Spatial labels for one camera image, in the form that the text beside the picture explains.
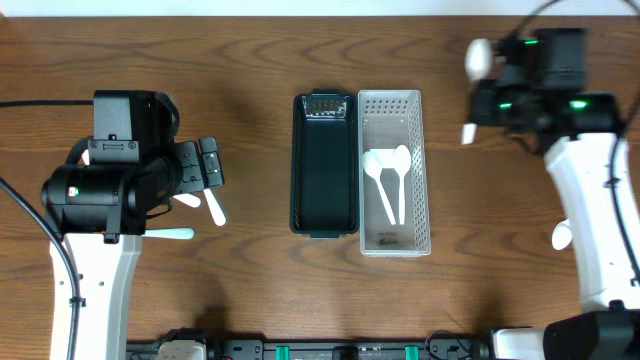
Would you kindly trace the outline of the white plastic spoon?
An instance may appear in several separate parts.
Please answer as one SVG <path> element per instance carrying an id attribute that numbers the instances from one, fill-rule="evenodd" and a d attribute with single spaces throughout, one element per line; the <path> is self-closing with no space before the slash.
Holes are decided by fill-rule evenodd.
<path id="1" fill-rule="evenodd" d="M 384 186 L 381 182 L 381 174 L 382 174 L 383 168 L 379 163 L 377 156 L 373 154 L 371 151 L 365 152 L 363 154 L 363 161 L 364 161 L 363 167 L 364 167 L 365 173 L 369 177 L 371 177 L 377 185 L 379 196 L 381 198 L 381 202 L 385 210 L 385 213 L 387 215 L 387 218 L 391 225 L 395 225 L 396 221 L 395 221 L 394 213 L 391 208 Z"/>
<path id="2" fill-rule="evenodd" d="M 405 224 L 406 200 L 405 200 L 405 176 L 411 168 L 411 154 L 406 145 L 399 145 L 394 151 L 394 170 L 399 178 L 398 186 L 398 217 L 399 224 Z"/>
<path id="3" fill-rule="evenodd" d="M 472 88 L 489 75 L 492 63 L 492 42 L 487 38 L 473 40 L 465 55 L 465 72 Z M 476 129 L 477 125 L 471 120 L 464 124 L 461 135 L 462 145 L 470 145 L 474 142 Z"/>

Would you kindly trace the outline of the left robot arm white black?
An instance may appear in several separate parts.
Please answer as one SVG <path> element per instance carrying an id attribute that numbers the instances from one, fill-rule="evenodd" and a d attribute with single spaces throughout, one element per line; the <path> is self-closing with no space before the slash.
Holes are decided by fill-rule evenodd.
<path id="1" fill-rule="evenodd" d="M 213 190 L 224 183 L 212 137 L 178 143 L 180 115 L 166 93 L 98 90 L 94 132 L 45 181 L 41 198 L 54 240 L 53 359 L 123 359 L 129 301 L 145 238 L 186 240 L 191 228 L 149 230 L 157 208 L 199 205 L 227 219 Z"/>

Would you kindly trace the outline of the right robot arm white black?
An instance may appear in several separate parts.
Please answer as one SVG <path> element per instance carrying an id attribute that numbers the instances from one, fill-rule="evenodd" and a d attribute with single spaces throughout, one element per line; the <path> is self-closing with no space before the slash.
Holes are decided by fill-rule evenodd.
<path id="1" fill-rule="evenodd" d="M 544 28 L 476 39 L 462 140 L 479 126 L 532 134 L 558 191 L 579 276 L 581 312 L 541 329 L 502 328 L 476 359 L 635 359 L 639 355 L 639 211 L 615 98 L 588 92 L 586 33 Z"/>

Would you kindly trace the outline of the dark green plastic basket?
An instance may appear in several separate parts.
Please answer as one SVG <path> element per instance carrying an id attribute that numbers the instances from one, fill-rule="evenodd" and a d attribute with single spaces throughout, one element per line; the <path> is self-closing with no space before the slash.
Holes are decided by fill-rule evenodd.
<path id="1" fill-rule="evenodd" d="M 359 227 L 358 125 L 355 98 L 315 89 L 293 101 L 289 226 L 313 239 L 336 239 Z"/>

